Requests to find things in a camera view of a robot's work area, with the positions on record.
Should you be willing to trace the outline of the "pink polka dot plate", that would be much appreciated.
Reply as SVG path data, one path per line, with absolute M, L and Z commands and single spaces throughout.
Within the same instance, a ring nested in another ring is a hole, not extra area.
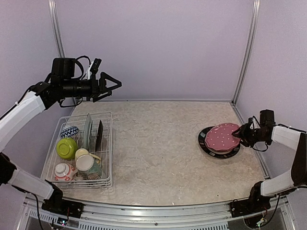
M 240 144 L 241 139 L 232 135 L 239 128 L 240 126 L 234 123 L 222 123 L 214 126 L 206 134 L 205 146 L 219 155 L 230 153 Z

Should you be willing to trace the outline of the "light green flower plate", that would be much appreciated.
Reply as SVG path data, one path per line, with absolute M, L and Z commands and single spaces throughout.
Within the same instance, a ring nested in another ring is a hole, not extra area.
M 83 148 L 87 150 L 89 149 L 90 145 L 91 126 L 92 126 L 92 118 L 91 115 L 88 113 L 84 125 L 84 134 L 83 134 Z

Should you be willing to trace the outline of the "black striped rim plate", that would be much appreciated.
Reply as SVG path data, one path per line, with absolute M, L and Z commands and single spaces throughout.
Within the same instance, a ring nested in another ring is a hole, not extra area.
M 235 156 L 241 147 L 241 144 L 239 143 L 234 149 L 232 149 L 230 152 L 226 153 L 226 152 L 222 152 L 222 153 L 215 153 L 213 152 L 213 150 L 209 149 L 206 145 L 205 145 L 205 138 L 207 133 L 213 128 L 213 126 L 209 126 L 204 128 L 203 130 L 200 131 L 200 133 L 198 134 L 198 144 L 199 147 L 209 156 L 212 156 L 214 158 L 218 158 L 218 159 L 226 159 L 226 158 L 231 158 L 233 156 Z

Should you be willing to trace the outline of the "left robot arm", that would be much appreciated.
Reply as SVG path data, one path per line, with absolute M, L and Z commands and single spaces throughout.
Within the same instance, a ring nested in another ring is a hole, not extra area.
M 55 103 L 62 104 L 67 98 L 88 98 L 97 102 L 111 96 L 122 83 L 105 72 L 101 72 L 97 79 L 101 62 L 99 58 L 90 62 L 90 74 L 86 76 L 78 58 L 55 58 L 46 79 L 30 86 L 21 99 L 1 116 L 0 150 L 4 151 L 26 124 Z M 0 154 L 0 183 L 43 198 L 57 213 L 67 209 L 67 202 L 62 199 L 63 192 L 58 187 L 19 168 L 4 153 Z

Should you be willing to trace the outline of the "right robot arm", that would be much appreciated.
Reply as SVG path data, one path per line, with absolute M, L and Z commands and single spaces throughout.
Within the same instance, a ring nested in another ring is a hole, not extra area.
M 251 124 L 244 124 L 232 135 L 241 139 L 246 147 L 254 147 L 263 142 L 273 144 L 269 153 L 278 153 L 271 160 L 280 160 L 275 169 L 275 176 L 271 179 L 254 184 L 249 199 L 245 202 L 248 212 L 255 213 L 271 197 L 287 194 L 300 186 L 307 184 L 307 133 L 288 126 L 266 123 L 259 128 L 252 128 Z

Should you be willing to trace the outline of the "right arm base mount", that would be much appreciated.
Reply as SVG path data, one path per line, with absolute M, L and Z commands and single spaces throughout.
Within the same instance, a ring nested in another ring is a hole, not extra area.
M 271 197 L 262 196 L 260 193 L 261 183 L 262 181 L 254 184 L 247 199 L 235 199 L 229 204 L 233 218 L 254 214 L 271 208 Z

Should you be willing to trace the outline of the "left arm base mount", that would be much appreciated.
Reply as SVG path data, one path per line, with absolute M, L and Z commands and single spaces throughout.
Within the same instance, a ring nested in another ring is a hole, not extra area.
M 80 219 L 84 204 L 64 199 L 63 192 L 57 186 L 47 180 L 46 182 L 52 186 L 53 192 L 49 199 L 44 199 L 42 209 L 66 217 Z

